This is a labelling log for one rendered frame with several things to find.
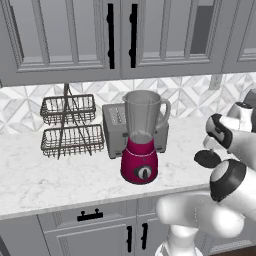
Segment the black round blender lid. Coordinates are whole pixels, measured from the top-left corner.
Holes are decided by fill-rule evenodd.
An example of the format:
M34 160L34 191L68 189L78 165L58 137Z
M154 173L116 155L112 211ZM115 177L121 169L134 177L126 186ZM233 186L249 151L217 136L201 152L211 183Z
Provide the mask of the black round blender lid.
M199 150L194 156L194 161L205 168L213 169L221 163L221 158L213 150Z

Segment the grey base cupboard door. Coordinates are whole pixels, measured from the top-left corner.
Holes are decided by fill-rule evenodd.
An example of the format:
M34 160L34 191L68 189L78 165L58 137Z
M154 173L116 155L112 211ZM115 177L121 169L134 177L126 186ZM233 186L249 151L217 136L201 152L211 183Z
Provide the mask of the grey base cupboard door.
M68 228L47 232L46 242L51 256L134 256L127 252L127 224L105 227Z
M137 229L135 256L155 256L156 250L167 238L168 226L161 224L158 220L148 223L148 236L145 250L142 250L141 247L142 230L142 225L139 225Z

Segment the narrow grey drawer front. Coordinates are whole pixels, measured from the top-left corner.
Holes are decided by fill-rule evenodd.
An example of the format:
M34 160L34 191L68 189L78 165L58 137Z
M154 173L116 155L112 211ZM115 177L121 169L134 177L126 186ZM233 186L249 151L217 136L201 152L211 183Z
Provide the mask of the narrow grey drawer front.
M139 225L157 221L156 203L159 196L140 198L137 200L137 222Z

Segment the grey wall cupboard door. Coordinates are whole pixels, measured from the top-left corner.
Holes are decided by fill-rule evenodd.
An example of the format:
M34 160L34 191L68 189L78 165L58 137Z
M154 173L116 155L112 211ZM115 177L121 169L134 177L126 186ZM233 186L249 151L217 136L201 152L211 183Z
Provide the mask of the grey wall cupboard door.
M109 67L107 4L114 5L115 69ZM115 80L120 0L0 0L4 87Z
M228 39L223 73L256 72L256 0L224 0Z
M121 0L122 77L218 73L217 25L223 0ZM131 5L138 4L136 68L130 67Z

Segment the red blender with clear jar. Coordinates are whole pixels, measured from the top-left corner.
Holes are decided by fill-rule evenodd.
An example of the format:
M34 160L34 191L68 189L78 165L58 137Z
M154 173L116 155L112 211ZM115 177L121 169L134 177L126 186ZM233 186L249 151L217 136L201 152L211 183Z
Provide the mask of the red blender with clear jar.
M148 184L158 175L154 133L168 123L171 104L158 93L135 90L124 97L128 140L121 159L121 175L133 184Z

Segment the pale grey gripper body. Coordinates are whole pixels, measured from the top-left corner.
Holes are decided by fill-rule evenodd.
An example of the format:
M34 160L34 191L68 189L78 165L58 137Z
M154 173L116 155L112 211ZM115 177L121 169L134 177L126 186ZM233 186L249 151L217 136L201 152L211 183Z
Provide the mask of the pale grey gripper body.
M213 138L207 135L203 140L203 146L209 150L217 150L220 148L219 143Z

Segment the grey toaster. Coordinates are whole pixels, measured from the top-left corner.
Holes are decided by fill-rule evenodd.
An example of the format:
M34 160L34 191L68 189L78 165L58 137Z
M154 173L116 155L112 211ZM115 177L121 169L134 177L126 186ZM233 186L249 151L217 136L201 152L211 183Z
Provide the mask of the grey toaster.
M128 139L124 104L103 105L102 116L108 155L111 159L121 157ZM154 133L154 145L160 153L166 151L168 130L169 124L166 123Z

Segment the white wall socket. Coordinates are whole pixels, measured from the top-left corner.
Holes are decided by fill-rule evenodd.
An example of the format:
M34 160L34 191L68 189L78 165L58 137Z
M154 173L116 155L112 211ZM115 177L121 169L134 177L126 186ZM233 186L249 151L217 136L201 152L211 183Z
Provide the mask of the white wall socket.
M213 74L211 76L209 89L218 90L220 88L221 82L222 82L222 74Z

